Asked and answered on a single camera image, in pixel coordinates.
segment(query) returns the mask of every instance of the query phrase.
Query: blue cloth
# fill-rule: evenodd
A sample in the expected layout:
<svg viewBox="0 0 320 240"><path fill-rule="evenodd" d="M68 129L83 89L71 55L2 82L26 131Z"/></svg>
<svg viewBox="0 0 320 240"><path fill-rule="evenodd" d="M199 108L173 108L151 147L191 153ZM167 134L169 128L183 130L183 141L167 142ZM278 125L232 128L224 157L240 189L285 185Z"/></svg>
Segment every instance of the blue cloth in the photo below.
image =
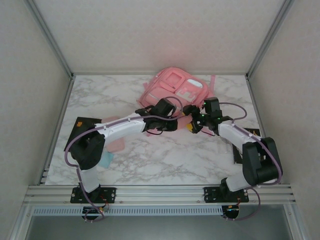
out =
<svg viewBox="0 0 320 240"><path fill-rule="evenodd" d="M108 151L103 151L102 155L101 155L100 162L98 163L98 165L100 167L107 169L109 167L110 163L112 162L113 158L114 158L114 154L112 154L111 152L108 152Z"/></svg>

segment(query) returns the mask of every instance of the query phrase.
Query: black mounting plate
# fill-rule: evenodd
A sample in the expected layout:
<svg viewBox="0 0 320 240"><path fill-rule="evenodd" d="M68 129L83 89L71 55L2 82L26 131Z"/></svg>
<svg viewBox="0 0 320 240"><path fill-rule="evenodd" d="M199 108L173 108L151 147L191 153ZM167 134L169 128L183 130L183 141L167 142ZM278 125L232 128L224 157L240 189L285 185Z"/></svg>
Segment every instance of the black mounting plate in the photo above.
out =
<svg viewBox="0 0 320 240"><path fill-rule="evenodd" d="M237 191L233 196L228 199L223 198L220 187L218 186L206 186L204 190L204 201L206 203L238 203L238 197L241 199L241 203L248 203L249 197L244 190Z"/></svg>
<svg viewBox="0 0 320 240"><path fill-rule="evenodd" d="M94 204L105 204L106 202L108 204L114 204L116 198L116 190L117 189L115 187L98 187L96 190L87 193L87 195ZM74 187L72 189L70 203L88 203L80 186Z"/></svg>

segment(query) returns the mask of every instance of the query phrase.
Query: pink backpack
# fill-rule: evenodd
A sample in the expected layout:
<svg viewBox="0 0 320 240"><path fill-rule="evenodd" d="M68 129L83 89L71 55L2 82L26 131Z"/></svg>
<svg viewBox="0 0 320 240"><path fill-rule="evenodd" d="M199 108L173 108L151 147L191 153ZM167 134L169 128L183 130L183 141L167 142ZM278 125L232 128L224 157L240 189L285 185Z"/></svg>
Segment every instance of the pink backpack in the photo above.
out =
<svg viewBox="0 0 320 240"><path fill-rule="evenodd" d="M189 104L201 107L206 98L214 96L213 87L215 76L211 76L210 88L208 85L177 67L168 67L159 72L150 83L144 83L144 93L138 99L142 107L156 105L165 97L176 97L180 99L183 107ZM170 98L170 102L176 105L173 116L177 116L180 111L180 104L177 100Z"/></svg>

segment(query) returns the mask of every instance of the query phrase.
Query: yellow component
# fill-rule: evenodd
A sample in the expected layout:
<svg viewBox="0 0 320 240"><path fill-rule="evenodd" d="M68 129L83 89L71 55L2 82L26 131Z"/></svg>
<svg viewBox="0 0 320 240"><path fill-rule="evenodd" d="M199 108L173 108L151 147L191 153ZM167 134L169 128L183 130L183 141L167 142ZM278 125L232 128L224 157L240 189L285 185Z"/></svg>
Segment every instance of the yellow component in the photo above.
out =
<svg viewBox="0 0 320 240"><path fill-rule="evenodd" d="M190 131L190 132L192 132L192 124L191 123L188 123L187 125L186 125L186 128Z"/></svg>

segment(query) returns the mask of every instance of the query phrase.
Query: white marble tabletop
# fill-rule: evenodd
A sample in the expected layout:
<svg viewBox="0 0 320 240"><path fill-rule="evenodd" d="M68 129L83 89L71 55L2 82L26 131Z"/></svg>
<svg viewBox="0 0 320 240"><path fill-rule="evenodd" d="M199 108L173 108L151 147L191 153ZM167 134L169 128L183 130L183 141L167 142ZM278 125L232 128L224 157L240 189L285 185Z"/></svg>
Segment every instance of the white marble tabletop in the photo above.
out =
<svg viewBox="0 0 320 240"><path fill-rule="evenodd" d="M210 75L198 75L209 83ZM77 185L76 170L66 165L64 147L77 117L125 117L140 106L136 102L151 75L79 75L76 77L61 131L50 163L46 185ZM237 124L258 128L257 117L244 76L217 75L214 95L220 102L245 107L248 116ZM221 106L223 115L243 115L234 106ZM144 133L125 137L125 149L114 155L108 168L98 166L102 185L205 185L241 172L233 161L232 147L218 136L187 129L164 132L160 136Z"/></svg>

